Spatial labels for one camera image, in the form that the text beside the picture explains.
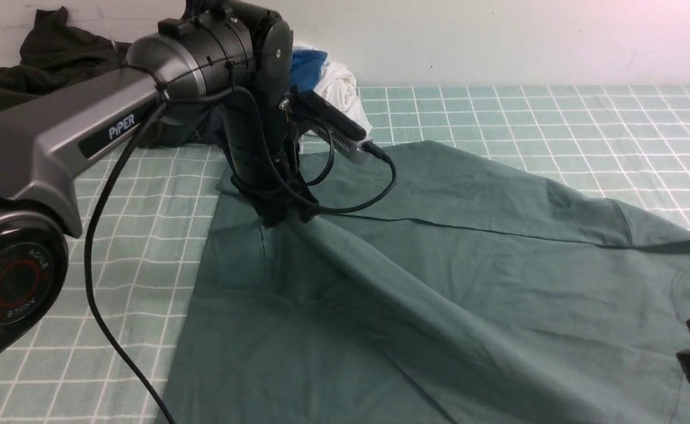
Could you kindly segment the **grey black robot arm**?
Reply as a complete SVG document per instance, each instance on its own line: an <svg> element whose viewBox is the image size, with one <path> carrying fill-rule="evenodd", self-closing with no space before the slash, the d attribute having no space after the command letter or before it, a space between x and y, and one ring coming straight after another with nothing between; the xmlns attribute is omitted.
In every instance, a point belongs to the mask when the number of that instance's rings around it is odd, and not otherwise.
<svg viewBox="0 0 690 424"><path fill-rule="evenodd" d="M277 11L188 1L118 69L0 112L0 353L62 289L66 239L83 231L74 180L159 119L182 124L219 107L233 183L264 222L315 215L283 110L292 41Z"/></svg>

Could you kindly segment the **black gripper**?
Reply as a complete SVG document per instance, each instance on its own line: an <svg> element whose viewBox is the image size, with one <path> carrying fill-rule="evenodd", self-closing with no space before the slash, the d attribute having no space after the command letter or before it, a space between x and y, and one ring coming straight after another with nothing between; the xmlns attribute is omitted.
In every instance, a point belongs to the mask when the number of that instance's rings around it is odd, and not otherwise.
<svg viewBox="0 0 690 424"><path fill-rule="evenodd" d="M297 130L279 105L235 88L220 107L230 181L267 227L295 216L308 223L318 201L300 174Z"/></svg>

